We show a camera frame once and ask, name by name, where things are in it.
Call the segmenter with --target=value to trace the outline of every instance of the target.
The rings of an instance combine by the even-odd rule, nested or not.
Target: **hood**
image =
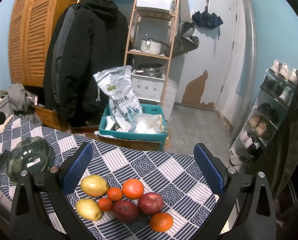
[[[116,21],[118,18],[118,6],[111,0],[83,0],[80,6],[92,10],[105,22]]]

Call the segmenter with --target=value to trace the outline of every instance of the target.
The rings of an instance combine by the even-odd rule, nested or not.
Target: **white door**
[[[209,0],[209,13],[223,20],[214,30],[198,27],[194,36],[200,39],[199,48],[184,56],[183,70],[175,101],[186,106],[211,109],[220,95],[229,66],[236,29],[238,0]],[[204,11],[207,0],[194,0],[194,13]]]

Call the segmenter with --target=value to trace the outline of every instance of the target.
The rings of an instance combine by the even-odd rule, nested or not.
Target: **black umbrella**
[[[214,28],[223,24],[223,21],[220,16],[217,16],[215,13],[208,13],[209,0],[207,0],[207,6],[203,13],[197,11],[194,15],[192,15],[192,21],[194,21],[199,27],[206,27],[208,29],[213,30]]]

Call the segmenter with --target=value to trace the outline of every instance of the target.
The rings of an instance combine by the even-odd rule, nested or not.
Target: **teal plastic basket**
[[[155,105],[146,105],[146,104],[140,104],[142,107],[142,112],[144,114],[162,114],[162,124],[164,127],[167,126],[164,115],[162,112],[161,106],[155,106]],[[141,141],[155,141],[155,142],[161,142],[160,150],[163,149],[164,142],[168,136],[167,132],[164,133],[158,133],[158,134],[147,134],[147,133],[130,133],[130,132],[117,132],[117,131],[108,131],[105,130],[107,125],[107,116],[110,115],[109,105],[106,106],[105,112],[101,118],[101,122],[99,125],[99,133],[101,135],[111,135],[119,139],[125,139],[125,140],[141,140]]]

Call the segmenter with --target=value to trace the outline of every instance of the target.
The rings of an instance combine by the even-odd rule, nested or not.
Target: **brown shoe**
[[[262,115],[256,114],[248,120],[248,123],[251,126],[251,128],[254,129],[258,126],[261,120],[262,120]]]
[[[265,121],[261,121],[254,131],[260,138],[270,139],[272,136],[270,125]]]

